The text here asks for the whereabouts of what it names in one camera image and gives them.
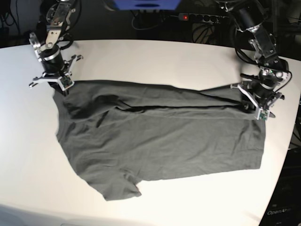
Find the black power strip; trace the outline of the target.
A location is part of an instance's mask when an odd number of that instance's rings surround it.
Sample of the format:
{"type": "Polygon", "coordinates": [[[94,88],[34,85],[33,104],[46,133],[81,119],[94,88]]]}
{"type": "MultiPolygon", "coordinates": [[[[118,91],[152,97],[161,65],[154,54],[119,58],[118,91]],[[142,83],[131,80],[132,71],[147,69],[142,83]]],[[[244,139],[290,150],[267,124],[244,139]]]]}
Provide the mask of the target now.
{"type": "Polygon", "coordinates": [[[180,21],[188,21],[192,23],[205,23],[205,24],[229,24],[230,23],[230,19],[227,16],[179,13],[177,17],[180,21]]]}

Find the black OpenArm case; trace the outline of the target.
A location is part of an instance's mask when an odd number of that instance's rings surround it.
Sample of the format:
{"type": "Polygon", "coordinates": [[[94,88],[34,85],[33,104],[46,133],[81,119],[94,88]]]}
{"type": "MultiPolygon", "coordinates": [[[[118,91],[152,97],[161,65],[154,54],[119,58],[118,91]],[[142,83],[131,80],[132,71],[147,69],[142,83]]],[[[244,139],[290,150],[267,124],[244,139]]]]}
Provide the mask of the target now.
{"type": "Polygon", "coordinates": [[[275,190],[259,223],[261,226],[301,224],[301,149],[287,151],[275,190]]]}

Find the dark grey T-shirt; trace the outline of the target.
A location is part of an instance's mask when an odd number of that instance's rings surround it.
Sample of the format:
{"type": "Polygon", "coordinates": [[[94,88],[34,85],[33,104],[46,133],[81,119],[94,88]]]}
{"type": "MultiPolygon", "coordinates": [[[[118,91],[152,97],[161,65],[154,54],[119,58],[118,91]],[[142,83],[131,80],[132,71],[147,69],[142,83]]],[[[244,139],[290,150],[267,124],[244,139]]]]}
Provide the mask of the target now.
{"type": "Polygon", "coordinates": [[[53,100],[57,140],[70,166],[107,201],[140,196],[141,181],[261,166],[265,122],[230,86],[78,81],[53,100]]]}

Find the blue plastic box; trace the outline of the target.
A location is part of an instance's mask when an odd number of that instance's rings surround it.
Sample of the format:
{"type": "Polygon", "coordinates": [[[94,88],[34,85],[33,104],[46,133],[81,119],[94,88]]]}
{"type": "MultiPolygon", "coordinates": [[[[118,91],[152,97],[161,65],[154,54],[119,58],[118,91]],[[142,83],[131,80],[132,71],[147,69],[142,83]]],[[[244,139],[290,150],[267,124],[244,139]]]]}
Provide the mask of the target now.
{"type": "Polygon", "coordinates": [[[181,0],[114,0],[120,10],[175,10],[181,0]]]}

